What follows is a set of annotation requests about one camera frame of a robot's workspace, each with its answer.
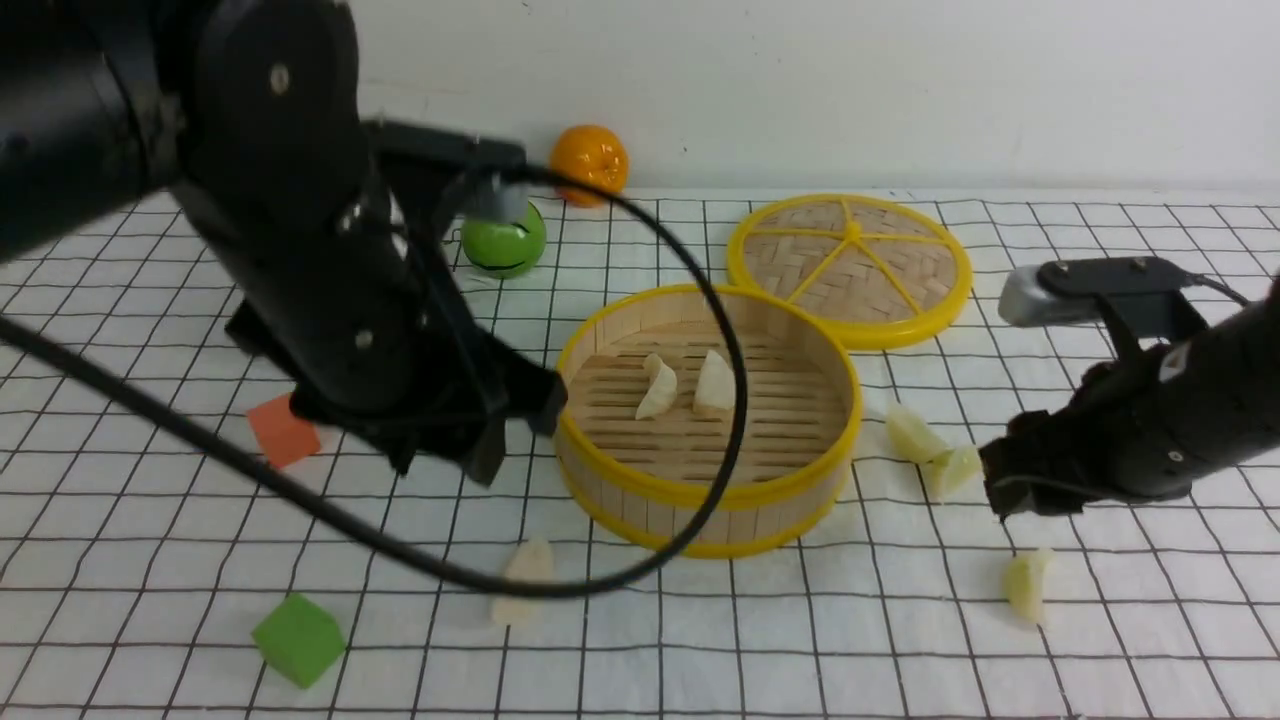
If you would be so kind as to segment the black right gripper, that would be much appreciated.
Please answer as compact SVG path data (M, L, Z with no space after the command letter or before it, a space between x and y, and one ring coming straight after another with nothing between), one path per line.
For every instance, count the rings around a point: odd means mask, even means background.
M1115 359L1092 368L1066 406L1015 416L980 450L989 510L1064 516L1188 495L1231 464L1230 375L1229 331L1148 348L1120 333Z

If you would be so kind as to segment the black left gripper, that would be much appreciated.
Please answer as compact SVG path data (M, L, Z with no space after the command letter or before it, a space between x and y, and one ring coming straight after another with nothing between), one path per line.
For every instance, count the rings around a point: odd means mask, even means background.
M385 439L463 441L490 487L506 421L556 429L563 380L481 329L440 242L406 220L358 113L358 40L338 1L173 1L165 77L180 94L175 197L244 293L251 347L315 421Z

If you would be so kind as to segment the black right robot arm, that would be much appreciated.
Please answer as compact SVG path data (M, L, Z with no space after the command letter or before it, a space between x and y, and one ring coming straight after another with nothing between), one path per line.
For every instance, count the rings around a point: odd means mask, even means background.
M1277 447L1277 291L1208 325L1179 290L1052 291L1029 327L1100 320L1116 355L1065 406L1012 418L980 448L989 510L1053 518L1162 503Z

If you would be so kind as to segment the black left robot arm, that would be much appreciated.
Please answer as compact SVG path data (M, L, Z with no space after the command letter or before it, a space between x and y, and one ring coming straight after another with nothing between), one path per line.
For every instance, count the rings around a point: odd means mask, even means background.
M477 324L442 251L457 217L524 213L497 172L525 151L362 117L347 3L5 1L1 31L4 260L165 190L297 416L483 486L508 420L556 433L564 382Z

